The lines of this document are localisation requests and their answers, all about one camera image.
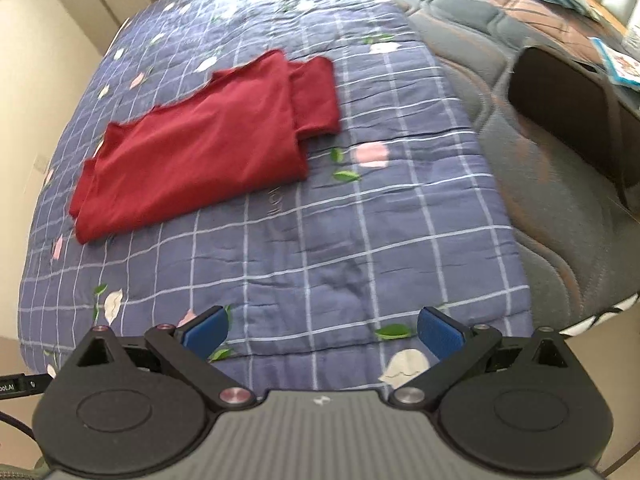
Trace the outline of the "dark red garment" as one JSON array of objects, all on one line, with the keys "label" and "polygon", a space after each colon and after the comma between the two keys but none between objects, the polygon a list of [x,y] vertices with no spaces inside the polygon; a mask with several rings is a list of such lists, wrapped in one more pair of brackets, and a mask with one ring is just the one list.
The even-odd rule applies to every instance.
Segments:
[{"label": "dark red garment", "polygon": [[333,62],[271,50],[192,96],[107,125],[70,201],[79,243],[162,223],[309,174],[306,143],[341,130]]}]

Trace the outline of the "grey brown quilted mattress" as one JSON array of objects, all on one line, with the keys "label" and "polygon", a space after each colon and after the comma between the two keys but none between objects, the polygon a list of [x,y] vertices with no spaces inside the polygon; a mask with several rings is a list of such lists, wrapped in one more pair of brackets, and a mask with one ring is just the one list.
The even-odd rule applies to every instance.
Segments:
[{"label": "grey brown quilted mattress", "polygon": [[588,0],[394,0],[498,181],[533,320],[580,333],[639,298],[637,63]]}]

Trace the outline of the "blue plaid floral quilt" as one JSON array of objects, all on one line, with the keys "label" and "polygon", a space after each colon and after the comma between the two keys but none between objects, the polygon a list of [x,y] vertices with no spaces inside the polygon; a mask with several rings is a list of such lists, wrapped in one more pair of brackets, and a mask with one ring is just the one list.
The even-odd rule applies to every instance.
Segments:
[{"label": "blue plaid floral quilt", "polygon": [[[68,205],[109,122],[280,49],[335,66],[341,133],[307,180],[90,244]],[[393,0],[160,0],[114,39],[64,129],[30,228],[21,354],[58,370],[93,324],[122,336],[209,307],[231,318],[221,369],[255,391],[378,388],[435,307],[533,330],[506,207],[444,69]]]}]

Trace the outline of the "blue white booklet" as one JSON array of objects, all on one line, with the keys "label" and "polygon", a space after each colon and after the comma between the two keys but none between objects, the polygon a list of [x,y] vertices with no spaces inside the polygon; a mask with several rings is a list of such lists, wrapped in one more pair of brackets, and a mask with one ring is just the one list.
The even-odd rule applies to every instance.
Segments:
[{"label": "blue white booklet", "polygon": [[601,39],[590,37],[593,47],[600,55],[608,78],[616,86],[626,87],[634,91],[640,89],[639,62],[629,55],[608,47]]}]

